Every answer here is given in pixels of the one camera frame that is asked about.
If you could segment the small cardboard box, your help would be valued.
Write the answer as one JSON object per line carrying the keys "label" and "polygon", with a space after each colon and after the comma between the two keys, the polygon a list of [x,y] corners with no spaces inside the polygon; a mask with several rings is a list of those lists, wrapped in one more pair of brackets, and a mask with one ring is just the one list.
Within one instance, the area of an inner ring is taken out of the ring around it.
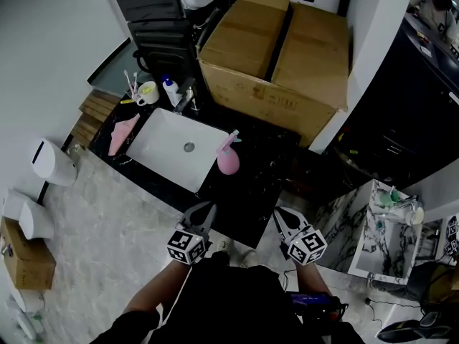
{"label": "small cardboard box", "polygon": [[4,263],[18,290],[50,290],[56,261],[42,239],[25,238],[18,221],[3,217],[0,236],[6,251]]}

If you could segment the person's left forearm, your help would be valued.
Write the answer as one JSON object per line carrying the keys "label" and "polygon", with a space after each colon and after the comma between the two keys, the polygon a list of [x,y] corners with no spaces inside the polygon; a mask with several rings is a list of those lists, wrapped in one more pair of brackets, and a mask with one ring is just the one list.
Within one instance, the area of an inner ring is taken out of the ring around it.
{"label": "person's left forearm", "polygon": [[133,296],[123,312],[153,313],[160,305],[165,318],[174,306],[190,269],[190,265],[172,260]]}

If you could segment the person's black clothing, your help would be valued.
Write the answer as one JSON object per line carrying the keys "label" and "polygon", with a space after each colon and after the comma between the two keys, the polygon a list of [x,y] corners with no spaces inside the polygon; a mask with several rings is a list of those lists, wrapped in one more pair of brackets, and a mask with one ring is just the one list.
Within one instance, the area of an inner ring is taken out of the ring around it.
{"label": "person's black clothing", "polygon": [[91,344],[364,344],[333,317],[298,317],[268,267],[232,267],[215,252],[191,269],[170,313],[122,313]]}

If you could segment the white rectangular sink basin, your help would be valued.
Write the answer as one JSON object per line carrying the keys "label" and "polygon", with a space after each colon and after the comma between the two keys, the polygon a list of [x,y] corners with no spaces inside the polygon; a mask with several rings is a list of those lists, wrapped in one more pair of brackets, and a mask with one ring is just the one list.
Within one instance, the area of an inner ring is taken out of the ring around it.
{"label": "white rectangular sink basin", "polygon": [[160,176],[196,193],[229,133],[156,108],[126,154]]}

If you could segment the wooden steps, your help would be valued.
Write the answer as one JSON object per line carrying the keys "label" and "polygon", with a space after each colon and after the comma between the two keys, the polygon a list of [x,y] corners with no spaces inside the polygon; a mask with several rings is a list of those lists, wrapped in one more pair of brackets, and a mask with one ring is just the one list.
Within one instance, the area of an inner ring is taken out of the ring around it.
{"label": "wooden steps", "polygon": [[79,106],[81,115],[70,132],[77,143],[88,147],[120,101],[114,95],[92,90]]}

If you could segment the large cardboard box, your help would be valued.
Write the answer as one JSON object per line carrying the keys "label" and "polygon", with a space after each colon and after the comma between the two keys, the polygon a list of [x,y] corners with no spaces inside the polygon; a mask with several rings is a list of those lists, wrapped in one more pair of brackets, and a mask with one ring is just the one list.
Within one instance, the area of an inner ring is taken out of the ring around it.
{"label": "large cardboard box", "polygon": [[309,146],[347,107],[344,17],[289,0],[236,0],[199,56],[220,105],[292,130]]}

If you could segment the pink cloth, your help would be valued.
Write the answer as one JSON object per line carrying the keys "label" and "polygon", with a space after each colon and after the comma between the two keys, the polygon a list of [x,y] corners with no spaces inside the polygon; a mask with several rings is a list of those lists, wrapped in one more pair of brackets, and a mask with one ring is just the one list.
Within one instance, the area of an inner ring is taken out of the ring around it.
{"label": "pink cloth", "polygon": [[127,137],[131,134],[140,117],[139,114],[136,114],[129,120],[123,120],[115,124],[114,130],[111,133],[111,142],[108,151],[109,156],[116,155]]}

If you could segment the plain white bin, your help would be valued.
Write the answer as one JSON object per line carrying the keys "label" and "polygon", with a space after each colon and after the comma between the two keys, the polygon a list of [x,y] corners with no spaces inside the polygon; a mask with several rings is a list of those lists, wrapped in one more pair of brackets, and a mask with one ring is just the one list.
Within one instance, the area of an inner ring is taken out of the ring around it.
{"label": "plain white bin", "polygon": [[55,225],[45,207],[25,201],[19,216],[19,225],[26,239],[52,239]]}

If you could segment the pink spray bottle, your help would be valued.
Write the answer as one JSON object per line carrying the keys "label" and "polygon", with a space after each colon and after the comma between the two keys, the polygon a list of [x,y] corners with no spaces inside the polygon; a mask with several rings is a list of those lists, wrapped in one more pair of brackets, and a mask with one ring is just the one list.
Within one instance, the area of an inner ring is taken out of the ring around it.
{"label": "pink spray bottle", "polygon": [[240,159],[236,151],[232,148],[234,142],[240,142],[239,131],[234,130],[223,141],[217,149],[217,165],[224,175],[233,175],[240,168]]}

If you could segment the white pump bottle blue cap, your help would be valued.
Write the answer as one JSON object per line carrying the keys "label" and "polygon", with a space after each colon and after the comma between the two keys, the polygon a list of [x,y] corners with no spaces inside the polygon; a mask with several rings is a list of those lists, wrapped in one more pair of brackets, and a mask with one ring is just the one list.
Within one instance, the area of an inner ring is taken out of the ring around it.
{"label": "white pump bottle blue cap", "polygon": [[181,101],[182,95],[178,93],[179,86],[175,81],[171,79],[171,76],[168,74],[163,74],[162,77],[163,88],[172,104],[173,107],[176,107]]}

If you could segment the dark cabinet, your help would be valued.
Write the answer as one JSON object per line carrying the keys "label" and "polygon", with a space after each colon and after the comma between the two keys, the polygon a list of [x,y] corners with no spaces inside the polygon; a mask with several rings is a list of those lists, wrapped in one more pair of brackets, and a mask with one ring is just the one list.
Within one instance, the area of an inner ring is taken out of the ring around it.
{"label": "dark cabinet", "polygon": [[459,158],[459,51],[408,14],[362,98],[309,176],[410,186]]}

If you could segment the black device with blue screen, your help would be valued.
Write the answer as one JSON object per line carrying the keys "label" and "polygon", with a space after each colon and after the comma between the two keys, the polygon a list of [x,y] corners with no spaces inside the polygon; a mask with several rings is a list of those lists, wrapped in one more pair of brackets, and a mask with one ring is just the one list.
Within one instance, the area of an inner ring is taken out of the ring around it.
{"label": "black device with blue screen", "polygon": [[301,294],[299,292],[287,291],[294,312],[301,317],[312,317],[317,320],[333,317],[340,320],[349,305],[342,303],[336,296],[325,292],[315,294]]}

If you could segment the black marble vanity table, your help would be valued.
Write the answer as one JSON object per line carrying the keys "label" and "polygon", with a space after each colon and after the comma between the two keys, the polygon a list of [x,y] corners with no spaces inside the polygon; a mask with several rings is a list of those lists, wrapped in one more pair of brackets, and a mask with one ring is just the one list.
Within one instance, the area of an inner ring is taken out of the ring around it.
{"label": "black marble vanity table", "polygon": [[[90,144],[90,150],[121,175],[147,193],[178,211],[203,202],[217,205],[214,229],[237,242],[256,247],[265,231],[299,144],[298,134],[256,118],[207,103],[195,112],[185,109],[186,118],[231,133],[239,131],[240,142],[232,148],[240,159],[240,168],[233,175],[224,175],[217,159],[201,188],[193,193],[127,156],[126,152],[143,125],[156,108],[175,113],[166,98],[153,105],[116,105]],[[115,156],[109,156],[111,133],[115,124],[141,117]]]}

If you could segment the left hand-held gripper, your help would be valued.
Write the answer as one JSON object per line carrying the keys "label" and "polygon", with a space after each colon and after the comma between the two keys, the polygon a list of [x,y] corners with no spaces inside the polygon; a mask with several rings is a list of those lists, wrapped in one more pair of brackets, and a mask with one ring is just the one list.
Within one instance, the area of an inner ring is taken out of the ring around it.
{"label": "left hand-held gripper", "polygon": [[209,231],[216,215],[217,205],[213,201],[201,202],[186,210],[166,244],[169,256],[187,265],[198,262],[212,244]]}

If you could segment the black glossy floor appliance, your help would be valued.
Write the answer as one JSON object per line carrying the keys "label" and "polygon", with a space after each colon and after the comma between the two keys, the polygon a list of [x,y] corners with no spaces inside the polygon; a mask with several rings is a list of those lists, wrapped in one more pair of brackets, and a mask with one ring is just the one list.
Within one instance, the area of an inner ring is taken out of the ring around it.
{"label": "black glossy floor appliance", "polygon": [[459,344],[459,314],[431,311],[420,320],[394,322],[381,329],[377,338],[386,343],[407,343],[414,340],[447,339]]}

